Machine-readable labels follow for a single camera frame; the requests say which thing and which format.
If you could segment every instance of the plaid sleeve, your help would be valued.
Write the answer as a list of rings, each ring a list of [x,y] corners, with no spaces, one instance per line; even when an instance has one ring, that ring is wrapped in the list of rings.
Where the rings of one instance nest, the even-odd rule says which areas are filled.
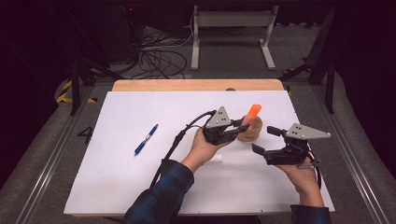
[[[189,168],[177,161],[163,160],[160,180],[137,197],[122,223],[170,223],[193,182]]]
[[[328,207],[311,207],[293,204],[291,206],[293,224],[331,224]]]

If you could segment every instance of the black cable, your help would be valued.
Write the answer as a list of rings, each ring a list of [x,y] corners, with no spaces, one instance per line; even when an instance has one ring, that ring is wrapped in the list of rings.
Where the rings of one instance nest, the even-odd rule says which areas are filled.
[[[178,39],[176,39],[175,42],[173,42],[171,44],[163,45],[162,42],[165,41],[168,38],[178,38]],[[142,44],[142,48],[143,49],[144,48],[150,48],[150,47],[153,47],[153,48],[156,48],[156,47],[172,47],[172,46],[177,46],[178,43],[183,43],[184,42],[184,40],[182,38],[179,38],[179,37],[177,37],[175,35],[172,35],[172,34],[165,34],[165,33],[161,33],[161,32],[154,32],[154,33],[152,33],[150,35],[146,35],[144,37],[144,40],[146,40],[146,41],[144,41],[144,44]]]
[[[315,154],[311,151],[311,150],[309,150],[311,153],[312,153],[312,155],[314,156],[314,157],[312,157],[311,155],[309,155],[309,153],[308,153],[308,158],[309,158],[309,160],[311,160],[311,162],[315,162],[315,160],[316,160],[316,157],[315,157]],[[313,164],[314,165],[314,167],[315,167],[315,170],[317,171],[317,181],[318,181],[318,186],[319,186],[319,189],[321,189],[321,174],[320,174],[320,170],[319,170],[319,167],[316,165],[316,164]]]
[[[199,129],[203,129],[201,126],[199,126],[199,125],[192,125],[191,126],[192,128],[199,128]]]
[[[181,74],[184,77],[183,70],[187,67],[187,59],[182,54],[175,52],[175,51],[171,51],[171,50],[159,50],[159,49],[150,49],[150,50],[141,49],[141,52],[142,52],[142,54],[139,59],[139,67],[144,72],[133,75],[131,78],[134,78],[134,77],[140,76],[142,74],[146,74],[146,73],[150,73],[149,77],[153,77],[152,73],[156,70],[158,70],[160,72],[160,74],[166,78],[169,78],[170,76],[174,76],[174,75],[179,75],[179,74]],[[171,58],[164,55],[164,53],[173,53],[173,54],[180,56],[184,61],[183,66],[179,67],[178,65],[172,63]],[[144,67],[142,67],[143,62],[148,63],[149,69],[145,69]],[[161,62],[166,62],[166,66],[164,68],[162,68]],[[170,65],[174,66],[177,69],[176,72],[171,73],[171,74],[165,74],[165,69],[167,69]]]
[[[195,120],[193,120],[190,124],[186,125],[187,127],[186,127],[184,130],[182,130],[182,131],[175,137],[175,140],[174,140],[174,142],[173,142],[171,148],[169,149],[168,153],[166,153],[166,156],[165,156],[163,159],[164,159],[164,160],[169,160],[169,158],[171,157],[172,153],[175,151],[175,148],[176,148],[177,145],[180,143],[180,141],[183,139],[183,137],[184,137],[184,135],[186,134],[187,130],[190,129],[190,128],[192,127],[192,125],[193,125],[196,121],[198,121],[199,119],[203,118],[203,117],[206,116],[206,115],[213,116],[213,115],[215,115],[215,114],[216,114],[216,110],[207,111],[206,113],[200,115],[198,118],[196,118]],[[149,186],[150,188],[152,188],[152,187],[155,185],[155,183],[157,183],[158,176],[160,176],[160,170],[161,170],[161,165],[160,165],[160,167],[158,167],[157,173],[155,173],[155,176],[154,176],[154,178],[153,178],[152,181],[151,181],[151,184],[150,184],[150,186]]]

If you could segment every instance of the person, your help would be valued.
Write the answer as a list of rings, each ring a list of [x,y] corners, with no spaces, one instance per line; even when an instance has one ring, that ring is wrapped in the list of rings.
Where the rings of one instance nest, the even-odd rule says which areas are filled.
[[[228,144],[213,146],[206,142],[202,129],[198,129],[186,158],[182,162],[162,161],[160,180],[137,197],[122,223],[172,223],[184,195],[194,182],[195,171]],[[300,204],[291,205],[292,223],[331,223],[329,208],[324,206],[314,170],[299,169],[296,165],[277,167],[286,173],[300,195]]]

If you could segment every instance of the cup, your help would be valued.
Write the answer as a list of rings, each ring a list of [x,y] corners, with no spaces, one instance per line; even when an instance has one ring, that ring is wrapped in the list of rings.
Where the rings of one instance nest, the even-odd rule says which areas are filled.
[[[251,121],[250,126],[244,133],[239,133],[236,138],[241,142],[253,142],[260,136],[262,130],[262,119],[258,116]]]

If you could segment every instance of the orange object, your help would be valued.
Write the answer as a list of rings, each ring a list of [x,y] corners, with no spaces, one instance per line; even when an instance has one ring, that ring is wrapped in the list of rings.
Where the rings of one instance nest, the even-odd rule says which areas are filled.
[[[262,110],[261,105],[253,105],[250,110],[247,112],[247,115],[245,116],[244,120],[241,123],[241,126],[249,125],[251,121],[256,118],[256,116],[259,114],[260,110]]]

